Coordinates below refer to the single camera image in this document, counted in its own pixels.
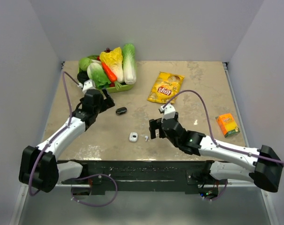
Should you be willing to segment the black earbud charging case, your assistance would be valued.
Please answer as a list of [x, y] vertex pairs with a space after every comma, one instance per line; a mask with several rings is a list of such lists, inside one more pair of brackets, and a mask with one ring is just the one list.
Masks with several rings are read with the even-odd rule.
[[127, 108], [126, 107], [120, 107], [120, 108], [116, 109], [115, 113], [117, 115], [125, 114], [125, 113], [127, 113]]

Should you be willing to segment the white earbud charging case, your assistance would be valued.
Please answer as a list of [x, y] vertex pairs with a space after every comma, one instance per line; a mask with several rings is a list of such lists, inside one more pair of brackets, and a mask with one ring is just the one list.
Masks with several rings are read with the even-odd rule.
[[136, 143], [138, 141], [138, 134], [136, 132], [131, 132], [129, 135], [129, 141]]

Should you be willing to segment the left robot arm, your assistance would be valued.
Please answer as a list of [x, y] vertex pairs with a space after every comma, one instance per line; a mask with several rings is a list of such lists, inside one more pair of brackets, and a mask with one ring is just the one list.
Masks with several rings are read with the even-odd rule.
[[81, 98], [64, 125], [36, 147], [27, 146], [22, 153], [19, 181], [45, 193], [58, 182], [88, 181], [89, 173], [79, 162], [58, 163], [67, 147], [96, 121], [97, 116], [115, 103], [106, 89], [90, 89]]

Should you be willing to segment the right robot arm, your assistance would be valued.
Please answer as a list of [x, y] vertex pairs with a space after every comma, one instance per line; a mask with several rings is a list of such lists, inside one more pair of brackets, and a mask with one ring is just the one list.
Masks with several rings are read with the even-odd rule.
[[208, 163], [200, 173], [206, 184], [215, 180], [244, 180], [268, 192], [278, 191], [283, 164], [267, 145], [257, 149], [218, 142], [204, 133], [183, 128], [178, 114], [170, 119], [149, 120], [149, 131], [151, 139], [166, 138], [185, 154], [219, 159]]

